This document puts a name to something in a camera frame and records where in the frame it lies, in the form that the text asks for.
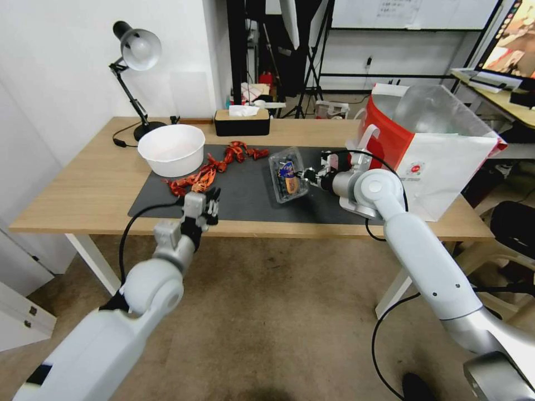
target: computer monitor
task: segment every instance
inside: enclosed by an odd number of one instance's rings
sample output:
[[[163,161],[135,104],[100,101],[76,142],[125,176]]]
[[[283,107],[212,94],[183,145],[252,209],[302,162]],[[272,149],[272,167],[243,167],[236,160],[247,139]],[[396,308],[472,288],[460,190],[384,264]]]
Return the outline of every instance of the computer monitor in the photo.
[[[535,0],[513,3],[476,70],[535,82]]]

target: orange tangled ribbon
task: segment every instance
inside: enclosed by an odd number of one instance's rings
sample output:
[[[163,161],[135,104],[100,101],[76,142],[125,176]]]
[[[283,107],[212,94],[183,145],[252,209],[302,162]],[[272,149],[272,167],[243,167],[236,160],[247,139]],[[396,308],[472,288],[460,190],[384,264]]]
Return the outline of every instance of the orange tangled ribbon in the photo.
[[[176,197],[186,195],[186,188],[191,186],[194,192],[205,192],[212,185],[216,173],[224,173],[227,165],[232,163],[235,159],[238,163],[243,163],[246,157],[251,157],[253,160],[262,159],[269,155],[269,149],[253,149],[248,148],[244,142],[232,141],[230,145],[225,148],[225,157],[223,161],[218,162],[210,153],[208,153],[208,163],[202,166],[198,172],[193,173],[185,178],[176,180],[163,181],[169,185],[171,193]]]

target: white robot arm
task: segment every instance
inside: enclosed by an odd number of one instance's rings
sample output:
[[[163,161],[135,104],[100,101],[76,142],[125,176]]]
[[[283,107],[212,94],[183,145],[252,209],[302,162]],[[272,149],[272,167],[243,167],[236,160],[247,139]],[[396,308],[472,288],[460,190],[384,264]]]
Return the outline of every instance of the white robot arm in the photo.
[[[135,265],[113,298],[124,299],[117,307],[109,302],[89,313],[20,387],[14,400],[101,401],[112,396],[138,361],[150,333],[180,302],[182,277],[201,233],[217,224],[219,193],[188,193],[182,220],[156,225],[153,258]],[[127,305],[127,310],[120,305]]]
[[[335,154],[325,153],[322,159],[323,170],[308,169],[298,176],[339,196],[344,209],[384,220],[388,244],[444,328],[478,354],[464,365],[478,397],[535,400],[535,342],[484,308],[427,224],[405,211],[399,178],[368,170],[369,158],[362,154],[352,155],[347,172],[336,170]],[[180,302],[182,277],[201,233],[217,224],[217,198],[218,193],[186,195],[182,225],[156,226],[153,259],[137,264],[119,291],[130,313],[113,307],[91,312],[24,383],[16,401],[109,399],[152,330]]]
[[[338,172],[337,156],[322,155],[324,169],[298,172],[312,185],[340,197],[340,205],[366,218],[384,220],[388,245],[446,331],[478,354],[464,365],[481,400],[535,400],[535,341],[492,315],[428,225],[405,211],[399,177],[368,170],[369,157],[352,154],[352,167]]]

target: desk lamp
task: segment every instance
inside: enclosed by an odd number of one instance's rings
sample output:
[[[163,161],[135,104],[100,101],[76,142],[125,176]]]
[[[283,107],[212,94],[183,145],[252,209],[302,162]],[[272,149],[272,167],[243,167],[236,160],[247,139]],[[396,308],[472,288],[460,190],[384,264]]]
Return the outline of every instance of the desk lamp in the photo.
[[[117,21],[113,24],[113,33],[121,41],[121,58],[111,63],[109,67],[127,94],[128,99],[130,99],[135,112],[141,118],[142,124],[134,130],[134,138],[140,140],[147,132],[166,124],[160,121],[147,121],[147,112],[141,106],[141,103],[134,99],[123,82],[121,73],[128,68],[145,71],[154,67],[162,54],[162,44],[160,39],[152,32],[143,29],[132,29],[124,21]]]

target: desk leg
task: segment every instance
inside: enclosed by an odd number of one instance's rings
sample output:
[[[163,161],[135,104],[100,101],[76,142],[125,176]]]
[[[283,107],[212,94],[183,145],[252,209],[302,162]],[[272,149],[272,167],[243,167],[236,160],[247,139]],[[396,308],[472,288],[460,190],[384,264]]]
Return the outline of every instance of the desk leg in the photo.
[[[110,294],[115,294],[121,282],[93,240],[88,235],[65,234],[65,236]]]
[[[394,282],[386,290],[385,295],[380,300],[375,308],[375,314],[380,319],[386,310],[401,299],[407,288],[412,284],[411,278],[407,274],[407,270],[402,268],[397,274]]]
[[[474,101],[470,104],[469,109],[473,111],[474,113],[477,113],[479,106],[481,106],[481,103],[483,103],[483,100],[481,99],[481,97],[476,96]]]

